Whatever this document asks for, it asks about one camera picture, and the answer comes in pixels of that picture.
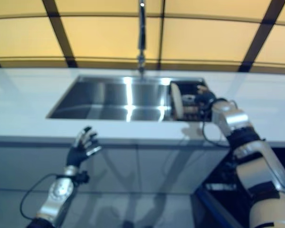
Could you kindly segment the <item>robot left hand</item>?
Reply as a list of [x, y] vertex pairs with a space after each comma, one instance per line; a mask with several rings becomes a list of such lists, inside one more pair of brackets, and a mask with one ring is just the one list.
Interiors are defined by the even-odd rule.
[[97, 132], [91, 126], [83, 128], [75, 138], [68, 152], [66, 166], [80, 167], [81, 163], [101, 151], [97, 140]]

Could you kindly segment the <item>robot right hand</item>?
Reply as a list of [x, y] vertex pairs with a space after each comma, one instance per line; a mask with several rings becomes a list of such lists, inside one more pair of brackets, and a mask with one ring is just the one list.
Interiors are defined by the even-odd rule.
[[197, 93], [194, 102], [205, 110], [210, 109], [212, 103], [216, 100], [215, 94], [203, 85], [197, 86]]

